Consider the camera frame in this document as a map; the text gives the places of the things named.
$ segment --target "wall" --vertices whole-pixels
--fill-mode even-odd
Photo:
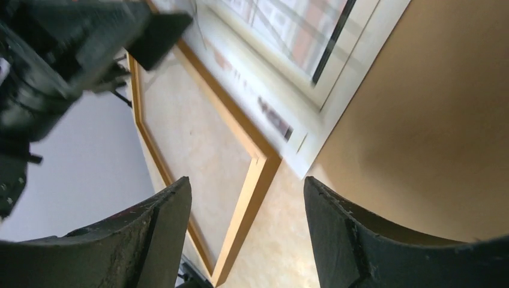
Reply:
[[[317,160],[324,179],[421,232],[509,233],[508,13],[412,0]]]
[[[113,95],[84,95],[32,152],[43,165],[29,167],[1,239],[62,236],[154,193],[131,110]]]

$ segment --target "window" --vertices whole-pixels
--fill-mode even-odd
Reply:
[[[238,1],[209,6],[320,110],[351,52],[348,48],[353,48],[336,44],[342,33],[351,34],[343,30],[357,1],[244,0],[249,11],[242,13]],[[358,2],[373,11],[369,4],[377,1]]]

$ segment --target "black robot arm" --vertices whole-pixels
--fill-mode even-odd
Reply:
[[[110,91],[129,73],[125,49],[154,69],[191,24],[188,14],[156,14],[145,2],[2,0],[0,58],[0,217],[26,184],[30,143],[45,138],[84,91]]]

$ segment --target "black cable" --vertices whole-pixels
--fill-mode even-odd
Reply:
[[[113,95],[115,95],[115,96],[117,96],[117,97],[118,97],[120,100],[122,100],[123,102],[125,102],[125,103],[127,104],[127,106],[129,106],[129,107],[133,108],[133,103],[132,103],[129,99],[127,99],[127,98],[125,98],[123,95],[121,95],[119,92],[112,91],[112,94],[113,94]]]

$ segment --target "framed picture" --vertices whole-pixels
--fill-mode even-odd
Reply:
[[[244,183],[233,210],[233,216],[229,222],[224,242],[215,263],[204,240],[206,235],[202,235],[201,231],[203,229],[194,220],[192,213],[188,224],[187,236],[191,239],[194,249],[199,255],[200,265],[205,268],[206,276],[214,287],[217,287],[227,279],[251,224],[279,168],[281,158],[271,144],[265,140],[264,135],[246,117],[242,109],[230,98],[229,94],[208,72],[185,42],[179,42],[178,47],[174,48],[173,54],[179,65],[184,67],[189,77],[194,80],[194,84],[200,88],[202,94],[206,96],[206,99],[212,104],[222,121],[251,158]],[[174,64],[175,59],[168,59],[167,63]],[[128,57],[128,64],[132,74],[130,92],[133,99],[133,113],[136,127],[139,130],[142,142],[148,148],[149,160],[155,164],[163,184],[170,185],[173,182],[171,168],[168,167],[167,161],[161,153],[162,148],[158,145],[150,126],[146,123],[146,103],[142,89],[143,85],[152,85],[154,83],[157,71],[151,73],[149,79],[142,83],[139,65],[130,56]],[[284,131],[284,129],[285,126],[281,124],[281,130]],[[217,169],[221,168],[223,167],[216,167],[215,170],[212,169],[209,173],[217,173]],[[200,199],[193,198],[194,203],[198,201]]]

